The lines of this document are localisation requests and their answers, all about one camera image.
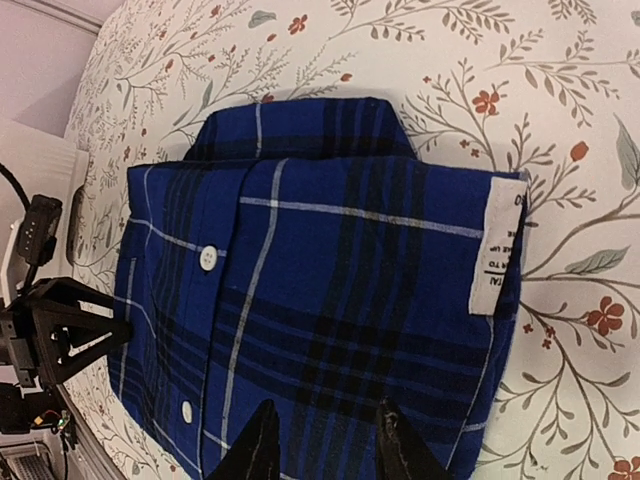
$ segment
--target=white button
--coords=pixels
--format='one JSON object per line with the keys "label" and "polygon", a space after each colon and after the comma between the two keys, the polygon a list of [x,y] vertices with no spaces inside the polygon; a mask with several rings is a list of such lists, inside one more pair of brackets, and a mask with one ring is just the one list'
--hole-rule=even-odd
{"label": "white button", "polygon": [[183,402],[182,404],[182,418],[186,423],[193,422],[193,410],[189,402]]}
{"label": "white button", "polygon": [[200,266],[205,272],[210,272],[218,261],[218,251],[211,245],[204,247],[200,253]]}

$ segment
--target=black cable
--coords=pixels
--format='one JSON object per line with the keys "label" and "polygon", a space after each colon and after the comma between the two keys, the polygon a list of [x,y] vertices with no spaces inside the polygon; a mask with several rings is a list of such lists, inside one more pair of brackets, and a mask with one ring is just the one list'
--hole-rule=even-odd
{"label": "black cable", "polygon": [[69,459],[67,458],[67,441],[64,438],[64,432],[60,432],[60,441],[62,442],[62,454],[64,455],[64,480],[69,480]]}
{"label": "black cable", "polygon": [[14,472],[11,469],[11,466],[9,465],[9,462],[7,461],[6,458],[4,458],[4,455],[2,455],[2,452],[0,452],[0,463],[3,463],[5,465],[5,467],[7,468],[7,470],[9,471],[9,475],[11,475],[11,477],[14,480],[20,480],[20,478],[18,477],[18,475],[16,475],[16,472]]}
{"label": "black cable", "polygon": [[20,184],[18,179],[13,175],[13,173],[9,171],[7,167],[5,167],[1,163],[0,163],[0,173],[9,181],[13,189],[18,194],[18,197],[20,197],[20,201],[24,206],[24,210],[25,211],[29,210],[29,207],[31,206],[31,202],[29,202],[29,197],[27,197],[27,193],[24,191],[24,188],[22,188],[22,185]]}

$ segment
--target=plaid fabric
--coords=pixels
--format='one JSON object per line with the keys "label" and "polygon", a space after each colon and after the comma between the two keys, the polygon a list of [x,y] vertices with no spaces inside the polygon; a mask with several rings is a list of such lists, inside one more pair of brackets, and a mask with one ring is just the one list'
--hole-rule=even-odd
{"label": "plaid fabric", "polygon": [[194,478],[265,399],[282,478],[374,478],[385,395],[468,477],[520,292],[521,233],[494,316],[468,313],[493,175],[419,162],[381,100],[213,114],[185,161],[129,170],[116,396]]}

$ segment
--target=bed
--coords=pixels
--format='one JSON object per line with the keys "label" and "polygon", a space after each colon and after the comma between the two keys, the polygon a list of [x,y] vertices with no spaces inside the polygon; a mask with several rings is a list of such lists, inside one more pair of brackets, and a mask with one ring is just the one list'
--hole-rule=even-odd
{"label": "bed", "polygon": [[[74,275],[112,292],[126,169],[180,159],[211,112],[386,98],[425,162],[528,172],[521,308],[474,478],[632,478],[639,35],[628,1],[128,0],[66,132],[90,154]],[[104,359],[66,388],[126,477],[185,476],[114,397]]]}

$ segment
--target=shirt label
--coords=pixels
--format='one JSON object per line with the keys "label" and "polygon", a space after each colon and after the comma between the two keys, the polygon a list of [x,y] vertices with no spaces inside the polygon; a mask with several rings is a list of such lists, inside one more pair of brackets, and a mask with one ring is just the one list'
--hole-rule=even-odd
{"label": "shirt label", "polygon": [[526,191],[527,184],[521,180],[491,179],[484,212],[484,235],[469,297],[469,313],[472,315],[493,315],[496,309]]}

